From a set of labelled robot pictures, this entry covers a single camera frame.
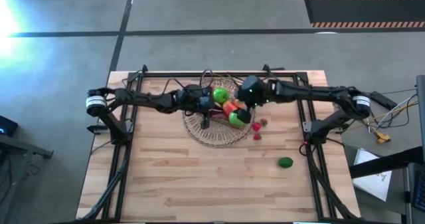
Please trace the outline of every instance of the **wicker basket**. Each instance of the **wicker basket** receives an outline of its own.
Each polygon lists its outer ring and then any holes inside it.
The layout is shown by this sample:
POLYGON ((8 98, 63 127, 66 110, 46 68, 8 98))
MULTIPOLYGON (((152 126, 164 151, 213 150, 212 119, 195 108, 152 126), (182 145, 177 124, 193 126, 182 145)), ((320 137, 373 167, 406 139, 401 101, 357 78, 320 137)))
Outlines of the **wicker basket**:
MULTIPOLYGON (((204 77, 201 86, 208 86, 212 78, 212 84, 215 88, 221 87, 227 89, 229 92, 229 98, 231 100, 234 99, 234 93, 237 91, 238 87, 230 77, 217 75, 214 75, 213 77, 204 77)), ((252 123, 255 118, 254 109, 251 109, 250 113, 250 123, 241 128, 234 127, 227 120, 211 118, 210 127, 203 130, 201 128, 201 122, 203 120, 202 114, 186 116, 183 113, 183 123, 189 135, 202 145, 211 148, 225 148, 239 142, 250 133, 252 123)))

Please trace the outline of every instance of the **wooden tabletop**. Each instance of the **wooden tabletop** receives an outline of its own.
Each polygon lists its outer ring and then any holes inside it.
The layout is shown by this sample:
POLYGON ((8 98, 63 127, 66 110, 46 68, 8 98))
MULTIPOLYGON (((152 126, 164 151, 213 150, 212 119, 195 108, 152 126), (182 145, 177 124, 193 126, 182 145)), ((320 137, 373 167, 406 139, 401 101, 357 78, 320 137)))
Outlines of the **wooden tabletop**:
MULTIPOLYGON (((304 72, 310 84, 327 86, 322 70, 304 72)), ((122 87, 127 76, 128 72, 112 72, 108 86, 122 87)), ((183 85, 199 83, 199 78, 178 79, 183 85)), ((166 81, 144 78, 141 91, 159 94, 166 81)), ((178 88, 170 82, 167 90, 178 88)), ((333 112, 328 102, 314 102, 314 106, 318 119, 333 112)), ((260 130, 260 141, 250 134, 229 148, 217 149, 189 137, 181 112, 167 115, 139 108, 121 220, 317 221, 307 159, 298 152, 303 138, 296 102, 259 107, 256 119, 261 118, 267 119, 268 125, 260 130), (279 168, 276 162, 281 157, 291 157, 294 165, 279 168)), ((329 137, 340 138, 335 134, 329 137)), ((96 136, 93 148, 109 139, 109 134, 96 136)), ((87 214, 104 192, 113 149, 107 145, 91 155, 77 217, 87 214)), ((343 147, 327 142, 323 151, 332 188, 349 210, 360 216, 343 147)), ((320 195, 327 214, 322 189, 320 195)), ((113 197, 111 213, 115 200, 113 197)))

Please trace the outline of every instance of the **concrete floor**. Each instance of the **concrete floor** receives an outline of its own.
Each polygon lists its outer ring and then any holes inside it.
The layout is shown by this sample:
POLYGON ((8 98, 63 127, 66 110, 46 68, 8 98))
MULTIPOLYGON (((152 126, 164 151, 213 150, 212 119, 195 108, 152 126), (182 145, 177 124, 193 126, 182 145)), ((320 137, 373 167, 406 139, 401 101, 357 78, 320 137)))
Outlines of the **concrete floor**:
MULTIPOLYGON (((126 0, 5 0, 17 32, 118 31, 126 0)), ((303 0, 133 0, 127 29, 309 28, 303 0)), ((20 125, 17 138, 54 150, 41 172, 28 177, 12 223, 74 219, 95 119, 86 114, 86 91, 105 85, 115 37, 0 37, 0 115, 20 125)), ((117 70, 325 70, 329 85, 388 92, 412 88, 425 74, 425 33, 126 37, 117 70)), ((400 102, 412 93, 393 94, 400 102)), ((392 142, 375 144, 364 129, 343 141, 380 155, 420 145, 419 123, 388 129, 392 142)), ((404 122, 405 117, 397 120, 404 122)), ((369 207, 363 217, 399 222, 369 207)))

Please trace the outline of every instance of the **yellow wire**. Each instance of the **yellow wire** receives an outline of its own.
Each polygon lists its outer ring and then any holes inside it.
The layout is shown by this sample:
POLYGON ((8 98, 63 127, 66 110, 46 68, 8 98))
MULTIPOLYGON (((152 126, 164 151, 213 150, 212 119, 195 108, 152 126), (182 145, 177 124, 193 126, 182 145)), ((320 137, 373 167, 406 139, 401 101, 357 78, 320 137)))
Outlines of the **yellow wire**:
MULTIPOLYGON (((397 109, 395 109, 395 110, 393 110, 393 111, 391 111, 391 112, 392 112, 392 113, 394 113, 394 112, 398 112, 398 111, 404 110, 404 109, 406 109, 407 107, 410 107, 410 106, 416 105, 417 103, 418 103, 418 101, 415 101, 415 102, 413 102, 412 104, 409 104, 408 106, 407 106, 407 105, 404 105, 404 106, 402 106, 402 107, 400 107, 400 108, 397 108, 397 109)), ((386 114, 387 114, 387 113, 380 114, 380 115, 378 115, 378 116, 375 116, 374 118, 370 118, 370 120, 376 120, 377 118, 383 117, 383 116, 385 116, 386 114)), ((361 128, 361 127, 363 127, 363 126, 364 126, 364 125, 363 125, 363 124, 361 124, 361 125, 355 126, 355 127, 353 127, 353 128, 349 128, 349 129, 347 129, 346 131, 354 130, 354 129, 357 129, 357 128, 361 128)))

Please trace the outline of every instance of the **floor mat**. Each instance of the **floor mat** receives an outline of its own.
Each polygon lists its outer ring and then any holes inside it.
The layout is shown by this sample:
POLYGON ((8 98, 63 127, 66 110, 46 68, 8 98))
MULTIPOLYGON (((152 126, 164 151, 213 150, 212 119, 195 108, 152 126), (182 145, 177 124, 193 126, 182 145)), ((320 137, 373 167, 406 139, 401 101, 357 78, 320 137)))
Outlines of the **floor mat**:
POLYGON ((305 0, 317 28, 425 26, 425 0, 305 0))

